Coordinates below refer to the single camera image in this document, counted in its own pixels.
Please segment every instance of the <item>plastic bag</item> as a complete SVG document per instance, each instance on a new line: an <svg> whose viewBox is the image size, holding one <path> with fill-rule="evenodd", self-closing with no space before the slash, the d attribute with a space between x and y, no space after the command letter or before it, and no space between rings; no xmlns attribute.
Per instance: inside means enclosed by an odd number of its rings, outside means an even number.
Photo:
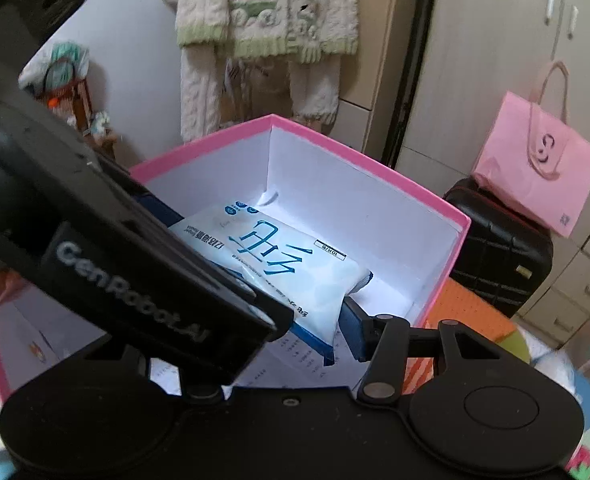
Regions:
<svg viewBox="0 0 590 480"><path fill-rule="evenodd" d="M41 94L46 70L48 70L48 67L54 60L59 59L61 56L72 58L73 63L75 64L76 78L83 79L88 75L90 50L87 46L72 43L70 41L49 41L37 51L19 74L19 88L24 89L30 87L35 95ZM72 74L68 74L68 79L66 79L65 76L65 74L60 74L57 75L57 79L55 79L55 76L49 75L50 81L46 89L54 88L54 84L65 84L70 80Z"/></svg>
<svg viewBox="0 0 590 480"><path fill-rule="evenodd" d="M590 368L590 320L562 347L573 366L584 373Z"/></svg>
<svg viewBox="0 0 590 480"><path fill-rule="evenodd" d="M243 202L208 208L170 230L213 263L291 307L291 332L333 361L342 301L371 280L368 269Z"/></svg>
<svg viewBox="0 0 590 480"><path fill-rule="evenodd" d="M534 368L575 395L575 368L563 351L549 352L535 362Z"/></svg>

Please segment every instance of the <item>white wall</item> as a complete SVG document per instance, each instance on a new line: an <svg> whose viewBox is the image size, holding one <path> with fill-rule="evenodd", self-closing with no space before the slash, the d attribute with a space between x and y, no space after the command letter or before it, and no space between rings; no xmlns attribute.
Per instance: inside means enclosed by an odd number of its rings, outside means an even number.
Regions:
<svg viewBox="0 0 590 480"><path fill-rule="evenodd" d="M90 47L92 104L123 136L119 162L131 166L182 142L175 14L162 0L87 0L53 37Z"/></svg>

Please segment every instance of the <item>white knit sweater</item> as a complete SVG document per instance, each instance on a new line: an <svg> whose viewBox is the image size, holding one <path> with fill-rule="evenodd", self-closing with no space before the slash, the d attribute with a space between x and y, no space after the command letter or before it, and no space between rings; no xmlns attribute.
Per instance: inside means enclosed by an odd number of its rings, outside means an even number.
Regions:
<svg viewBox="0 0 590 480"><path fill-rule="evenodd" d="M335 55L357 51L357 0L165 1L177 2L177 40L185 51L185 140L217 128L221 69L216 54L242 59L287 56L292 61L294 114L325 123L334 120L339 93L339 56Z"/></svg>

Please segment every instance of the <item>drawer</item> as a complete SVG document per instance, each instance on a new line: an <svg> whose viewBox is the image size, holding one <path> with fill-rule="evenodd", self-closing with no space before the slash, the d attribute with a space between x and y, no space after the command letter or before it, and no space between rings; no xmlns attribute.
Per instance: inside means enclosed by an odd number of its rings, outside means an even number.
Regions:
<svg viewBox="0 0 590 480"><path fill-rule="evenodd" d="M526 322L546 332L561 343L568 341L590 316L554 288L529 310Z"/></svg>
<svg viewBox="0 0 590 480"><path fill-rule="evenodd" d="M520 310L517 311L517 314L520 316L524 316L538 302L579 252L579 249L569 238L562 238L555 233L551 234L551 238L553 240L553 267L542 284L533 292L533 295L522 305Z"/></svg>
<svg viewBox="0 0 590 480"><path fill-rule="evenodd" d="M576 254L553 287L590 312L590 258Z"/></svg>
<svg viewBox="0 0 590 480"><path fill-rule="evenodd" d="M368 110L340 100L337 108L337 118L328 136L349 148L361 152L364 137L366 136L366 128L369 124L369 115Z"/></svg>
<svg viewBox="0 0 590 480"><path fill-rule="evenodd" d="M541 357L542 355L549 352L550 349L557 350L562 346L562 343L560 343L557 339L553 339L546 332L543 332L536 326L533 326L531 323L527 322L527 320L525 320L523 317L520 317L517 314L511 318L511 321L516 325L520 326L521 328L525 329L530 335L539 339L539 341L548 348L546 351L542 351L542 349L538 346L535 353L531 355L532 359L537 359L537 357Z"/></svg>

